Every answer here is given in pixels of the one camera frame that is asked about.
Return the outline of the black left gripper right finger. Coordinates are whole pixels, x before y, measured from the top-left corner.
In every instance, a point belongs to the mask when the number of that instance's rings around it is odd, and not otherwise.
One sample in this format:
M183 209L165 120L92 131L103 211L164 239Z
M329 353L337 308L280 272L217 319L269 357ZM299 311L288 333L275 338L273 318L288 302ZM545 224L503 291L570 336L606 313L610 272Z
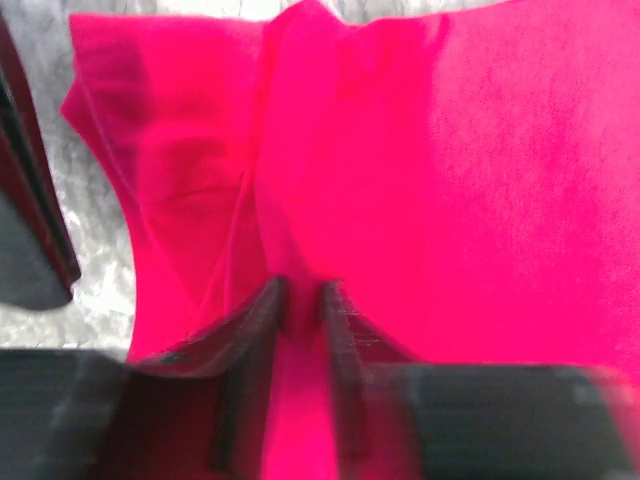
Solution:
M612 371L411 360L322 293L342 479L635 479L639 397Z

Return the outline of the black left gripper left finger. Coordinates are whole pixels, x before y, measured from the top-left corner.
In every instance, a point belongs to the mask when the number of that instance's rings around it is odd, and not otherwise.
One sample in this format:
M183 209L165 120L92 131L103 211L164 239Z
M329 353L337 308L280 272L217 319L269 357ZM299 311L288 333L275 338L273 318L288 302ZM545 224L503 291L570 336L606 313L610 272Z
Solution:
M288 287L271 279L170 350L1 353L5 479L256 479Z

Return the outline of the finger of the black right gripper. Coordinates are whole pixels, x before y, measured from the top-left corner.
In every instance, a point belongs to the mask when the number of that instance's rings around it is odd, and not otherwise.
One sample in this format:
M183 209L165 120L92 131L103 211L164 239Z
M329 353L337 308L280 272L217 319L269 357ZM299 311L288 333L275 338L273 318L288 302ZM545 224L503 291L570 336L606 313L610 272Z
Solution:
M80 276L27 77L2 23L1 302L30 311L62 308Z

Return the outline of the red t-shirt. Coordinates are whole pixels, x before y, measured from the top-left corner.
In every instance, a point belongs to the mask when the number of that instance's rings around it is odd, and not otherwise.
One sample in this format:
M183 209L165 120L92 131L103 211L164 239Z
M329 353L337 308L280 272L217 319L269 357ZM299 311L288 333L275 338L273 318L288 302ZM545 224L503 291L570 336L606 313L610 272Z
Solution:
M637 2L69 28L61 112L131 236L127 363L287 283L256 479L342 479L329 283L415 362L607 370L639 397Z

